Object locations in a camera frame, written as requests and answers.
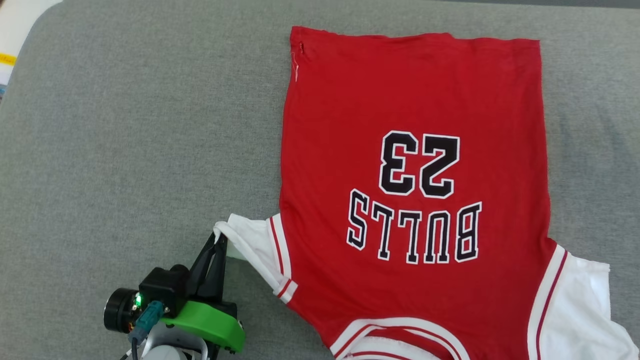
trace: jersey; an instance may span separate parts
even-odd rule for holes
[[[637,359],[547,236],[538,41],[294,27],[291,62],[280,214],[215,230],[336,359]]]

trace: gray surface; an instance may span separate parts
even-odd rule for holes
[[[0,105],[0,358],[118,359],[119,286],[190,264],[216,220],[277,212],[290,27],[542,39],[551,235],[612,264],[640,343],[640,12],[405,1],[65,0],[33,28]],[[246,352],[329,359],[232,260]]]

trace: yellow label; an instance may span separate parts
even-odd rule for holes
[[[0,64],[7,64],[7,65],[14,66],[15,60],[16,60],[15,56],[0,53]]]

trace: robotic arm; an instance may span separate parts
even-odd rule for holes
[[[132,350],[121,360],[129,353],[136,360],[141,344],[142,360],[215,360],[220,348],[242,351],[237,306],[222,301],[226,255],[227,238],[221,234],[216,241],[211,234],[191,269],[155,268],[138,290],[114,291],[104,308],[104,326],[129,334]]]

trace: white fabric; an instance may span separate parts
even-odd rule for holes
[[[342,359],[345,355],[353,353],[353,348],[357,345],[360,345],[360,348],[362,348],[361,339],[367,336],[371,331],[384,329],[386,327],[411,327],[414,329],[420,329],[420,331],[412,329],[407,329],[407,331],[414,335],[422,336],[423,338],[439,343],[449,351],[455,360],[470,359],[467,354],[467,350],[460,340],[458,340],[455,335],[451,334],[447,329],[424,319],[410,317],[354,320],[346,327],[346,329],[344,329],[342,334],[329,347],[329,350],[331,350],[335,355],[336,359]],[[396,354],[408,344],[397,341],[397,345],[398,348],[388,349],[388,351]]]
[[[545,275],[538,286],[538,292],[536,298],[533,301],[531,313],[529,314],[529,325],[527,326],[527,350],[529,352],[529,360],[538,360],[538,329],[540,328],[540,322],[544,321],[544,310],[547,305],[549,294],[553,291],[554,281],[560,267],[562,260],[566,254],[566,250],[560,245],[556,245],[554,254],[551,256],[551,260],[545,270]]]
[[[351,355],[346,356],[345,360],[398,360],[398,357],[409,360],[439,360],[419,347],[379,336],[365,336],[351,348]]]
[[[276,254],[275,244],[276,242],[280,245],[284,243],[285,249],[281,248],[280,250],[286,251],[286,241],[280,217],[274,218],[276,219],[274,228],[278,239],[269,236],[272,233],[270,221],[249,220],[235,214],[231,214],[228,222],[216,223],[214,231],[217,236],[220,236],[221,232],[224,233],[235,248],[273,288],[274,294],[280,295],[284,302],[288,302],[297,288],[297,284],[292,281],[288,283],[289,278],[280,273],[280,259]],[[535,314],[531,317],[537,317],[538,320],[529,324],[527,341],[529,342],[530,360],[538,360],[537,350],[531,353],[531,349],[536,348],[536,342],[531,343],[531,334],[537,335],[543,308],[547,302],[548,294],[553,288],[552,285],[563,256],[564,249],[558,246],[543,282],[540,284],[539,296],[534,301],[532,313]],[[284,266],[284,268],[290,273],[290,265]],[[422,319],[412,319],[410,323],[404,321],[406,319],[410,318],[355,320],[344,329],[342,336],[330,348],[337,358],[344,359],[397,359],[397,357],[385,354],[352,355],[359,352],[386,352],[410,360],[438,360],[434,355],[413,345],[367,336],[372,330],[381,329],[384,326],[411,325],[443,336],[454,345],[456,350],[461,352],[463,359],[468,359],[463,344],[447,329]],[[541,360],[638,360],[638,348],[633,344],[627,331],[611,321],[608,264],[576,258],[567,253],[542,321]],[[362,327],[367,328],[349,346],[342,349],[351,336],[355,335]],[[423,332],[416,332],[416,334],[428,337],[428,334]]]
[[[287,279],[278,271],[266,221],[231,214],[228,222],[216,222],[213,231],[216,241],[224,233],[274,291],[285,286]]]
[[[227,246],[227,257],[246,261],[246,258],[244,257],[244,255],[242,255],[242,252],[240,252],[236,248],[234,243],[229,243],[228,244],[228,246]]]
[[[609,265],[567,255],[540,334],[541,360],[637,360],[611,321]]]
[[[291,279],[291,259],[289,259],[289,247],[287,246],[287,241],[284,236],[284,228],[282,227],[282,217],[280,214],[273,215],[269,220],[267,220],[267,230],[269,233],[269,239],[271,240],[271,245],[273,247],[273,251],[279,255],[276,258],[279,260],[278,266],[282,266],[282,275]]]

